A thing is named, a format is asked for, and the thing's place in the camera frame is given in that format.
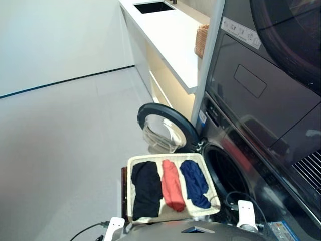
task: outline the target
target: baseboard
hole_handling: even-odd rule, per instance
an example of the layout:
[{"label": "baseboard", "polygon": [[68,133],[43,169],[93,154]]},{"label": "baseboard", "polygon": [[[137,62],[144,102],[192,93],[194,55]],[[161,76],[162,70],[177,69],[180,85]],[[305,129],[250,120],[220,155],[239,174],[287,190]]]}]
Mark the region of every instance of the baseboard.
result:
[{"label": "baseboard", "polygon": [[50,84],[45,84],[45,85],[37,86],[37,87],[34,87],[34,88],[30,88],[30,89],[24,89],[24,90],[21,90],[21,91],[18,91],[18,92],[2,95],[2,96],[0,96],[0,99],[6,98],[6,97],[9,97],[9,96],[12,96],[12,95],[16,95],[16,94],[25,93],[25,92],[32,91],[32,90],[35,90],[35,89],[45,88],[45,87],[48,87],[48,86],[51,86],[51,85],[55,85],[55,84],[61,84],[61,83],[65,83],[65,82],[76,80],[76,79],[82,79],[82,78],[86,78],[86,77],[90,77],[90,76],[94,76],[94,75],[98,75],[98,74],[105,74],[105,73],[109,73],[109,72],[113,72],[113,71],[117,71],[117,70],[127,69],[127,68],[131,68],[131,67],[134,67],[134,66],[135,65],[129,65],[129,66],[125,66],[125,67],[121,67],[121,68],[117,68],[117,69],[111,69],[111,70],[107,70],[107,71],[103,71],[103,72],[99,72],[99,73],[88,74],[88,75],[84,75],[84,76],[80,76],[80,77],[76,77],[76,78],[72,78],[72,79],[66,79],[66,80],[62,80],[62,81],[58,81],[58,82],[54,82],[54,83],[50,83]]}]

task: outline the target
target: grey floor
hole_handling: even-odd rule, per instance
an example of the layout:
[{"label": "grey floor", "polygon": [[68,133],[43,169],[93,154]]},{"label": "grey floor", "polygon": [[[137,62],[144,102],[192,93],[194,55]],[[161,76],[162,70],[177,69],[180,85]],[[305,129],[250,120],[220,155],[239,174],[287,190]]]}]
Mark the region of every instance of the grey floor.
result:
[{"label": "grey floor", "polygon": [[120,168],[148,153],[147,102],[135,68],[0,99],[0,240],[69,240],[120,216]]}]

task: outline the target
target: folded clothes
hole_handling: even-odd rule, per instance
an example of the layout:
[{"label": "folded clothes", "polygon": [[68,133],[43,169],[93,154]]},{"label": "folded clothes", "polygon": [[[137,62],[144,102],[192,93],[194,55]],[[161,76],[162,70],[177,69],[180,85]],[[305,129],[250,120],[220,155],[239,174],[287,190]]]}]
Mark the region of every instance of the folded clothes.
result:
[{"label": "folded clothes", "polygon": [[210,202],[203,195],[207,193],[209,186],[199,165],[192,160],[185,160],[181,164],[180,170],[186,182],[187,199],[190,199],[197,207],[210,208]]},{"label": "folded clothes", "polygon": [[167,159],[163,160],[162,166],[162,191],[165,203],[175,211],[181,212],[185,208],[185,202],[182,197],[181,184],[177,168],[173,162]]},{"label": "folded clothes", "polygon": [[136,189],[132,219],[158,217],[159,201],[163,195],[156,163],[147,161],[134,165],[131,181]]}]

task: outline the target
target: white cabinet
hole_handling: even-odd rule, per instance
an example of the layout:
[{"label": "white cabinet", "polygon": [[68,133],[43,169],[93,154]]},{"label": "white cabinet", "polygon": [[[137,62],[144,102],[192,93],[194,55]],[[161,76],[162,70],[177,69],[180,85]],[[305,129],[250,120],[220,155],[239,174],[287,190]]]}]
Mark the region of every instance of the white cabinet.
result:
[{"label": "white cabinet", "polygon": [[130,35],[136,68],[154,102],[172,107],[191,119],[194,94],[187,94],[165,59],[155,50],[132,18],[123,11]]}]

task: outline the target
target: stacked washer dryer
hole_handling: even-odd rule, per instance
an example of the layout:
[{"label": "stacked washer dryer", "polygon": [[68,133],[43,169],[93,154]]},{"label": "stacked washer dryer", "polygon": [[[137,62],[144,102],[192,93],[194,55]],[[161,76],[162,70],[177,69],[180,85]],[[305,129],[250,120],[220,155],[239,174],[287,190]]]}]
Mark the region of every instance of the stacked washer dryer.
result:
[{"label": "stacked washer dryer", "polygon": [[196,128],[160,104],[139,110],[158,151],[203,154],[222,203],[215,221],[236,224],[245,199],[269,236],[321,239],[320,10],[226,0]]}]

